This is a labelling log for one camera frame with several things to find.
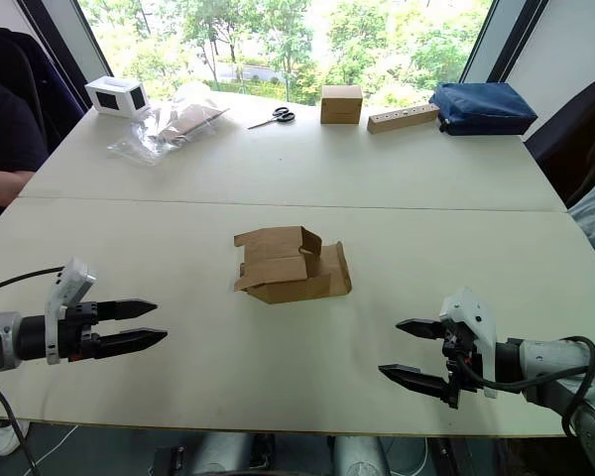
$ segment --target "plastic bag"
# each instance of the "plastic bag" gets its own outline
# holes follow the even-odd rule
[[[215,133],[212,122],[227,109],[209,97],[205,84],[186,84],[172,101],[152,103],[150,109],[133,120],[124,137],[108,150],[134,162],[155,166],[171,151]]]

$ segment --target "white table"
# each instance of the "white table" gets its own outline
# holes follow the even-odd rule
[[[232,291],[233,235],[303,224],[342,240],[346,297],[268,305]],[[0,220],[0,280],[79,256],[99,271],[87,298],[145,298],[159,309],[102,333],[151,326],[156,346],[102,361],[24,363],[0,374],[16,415],[184,428],[380,434],[561,434],[559,416],[501,394],[463,392],[460,410],[377,370],[445,375],[440,343],[395,329],[436,318],[467,285],[499,339],[595,340],[595,254],[565,213],[355,209],[19,198]],[[51,284],[0,291],[0,310],[40,313]]]
[[[518,137],[450,137],[433,123],[371,135],[321,125],[319,108],[254,130],[282,103],[218,94],[231,106],[204,136],[155,168],[106,146],[127,121],[90,110],[23,196],[272,205],[565,211]]]

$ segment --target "cable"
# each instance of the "cable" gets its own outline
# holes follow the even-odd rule
[[[31,474],[33,474],[33,476],[40,476],[38,465],[36,464],[35,459],[33,459],[33,455],[29,450],[29,446],[27,446],[27,442],[25,441],[24,436],[22,434],[22,430],[18,425],[18,421],[16,420],[15,415],[13,415],[13,410],[11,410],[11,406],[9,405],[9,402],[7,402],[7,399],[4,397],[4,395],[2,395],[2,392],[0,392],[0,403],[2,404],[2,407],[4,407],[4,410],[7,413],[7,417],[9,418],[9,422],[11,423],[11,427],[13,427],[13,430],[15,431],[16,436],[18,437],[20,446],[22,446],[24,455],[26,456],[27,462],[29,463]]]
[[[57,268],[48,268],[45,270],[34,271],[33,273],[27,273],[26,275],[16,276],[15,278],[11,278],[10,280],[3,281],[0,283],[0,288],[4,288],[5,286],[12,285],[13,283],[17,283],[18,281],[27,280],[28,278],[34,278],[35,276],[41,275],[49,275],[51,273],[59,273],[63,267]]]
[[[555,380],[564,379],[566,377],[571,377],[574,375],[584,374],[582,383],[577,389],[577,392],[575,392],[575,394],[573,395],[573,398],[566,407],[566,410],[564,410],[564,413],[562,414],[562,429],[564,430],[564,433],[569,437],[575,437],[575,435],[573,435],[570,429],[570,420],[575,411],[577,410],[577,407],[579,407],[582,400],[584,400],[584,397],[586,396],[586,393],[590,389],[591,383],[595,378],[595,344],[587,337],[582,337],[579,335],[566,337],[562,340],[571,340],[574,342],[582,342],[586,344],[589,350],[589,364],[582,367],[572,367],[570,369],[554,372],[552,374],[546,374],[541,377],[520,380],[518,382],[499,383],[483,379],[480,375],[474,372],[474,370],[471,367],[469,367],[465,362],[464,355],[457,355],[456,362],[458,363],[458,367],[463,372],[465,372],[465,374],[467,374],[467,377],[476,382],[478,385],[504,392],[522,392],[530,387],[537,387],[539,385],[546,384]]]
[[[402,474],[402,473],[398,473],[397,471],[391,471],[390,474],[393,476],[418,476],[420,474],[420,472],[423,470],[423,468],[425,467],[425,463],[427,463],[427,454],[428,453],[429,453],[429,448],[427,447],[427,438],[426,438],[425,439],[425,454],[423,455],[423,462],[415,470],[415,472],[410,473],[410,474]]]
[[[63,438],[61,439],[61,441],[60,441],[58,444],[56,444],[56,445],[54,446],[54,448],[53,448],[51,451],[48,451],[48,452],[47,452],[47,454],[45,454],[45,455],[44,455],[43,457],[41,457],[41,458],[40,458],[38,461],[36,461],[36,464],[40,464],[42,461],[44,461],[44,460],[47,458],[47,456],[51,456],[51,454],[53,454],[53,452],[54,452],[56,449],[58,449],[60,446],[62,446],[62,445],[63,445],[63,443],[64,443],[64,442],[65,442],[65,441],[68,439],[68,437],[69,437],[69,436],[71,436],[71,435],[72,435],[72,433],[73,433],[73,432],[74,432],[76,429],[78,429],[78,428],[79,428],[79,425],[77,425],[77,424],[76,424],[76,425],[75,425],[73,428],[71,428],[71,429],[70,429],[70,431],[68,431],[68,432],[67,432],[67,433],[66,433],[66,434],[63,436]],[[29,476],[29,474],[30,474],[30,473],[31,473],[31,469],[27,469],[27,472],[26,472],[26,473],[24,473],[22,476]]]

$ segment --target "window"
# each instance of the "window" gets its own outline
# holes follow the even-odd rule
[[[167,98],[186,82],[315,104],[426,102],[458,81],[492,0],[78,0],[115,75]]]

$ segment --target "blue bag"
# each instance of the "blue bag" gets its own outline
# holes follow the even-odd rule
[[[452,136],[520,135],[537,119],[506,82],[440,83],[429,102],[440,108],[439,130]]]

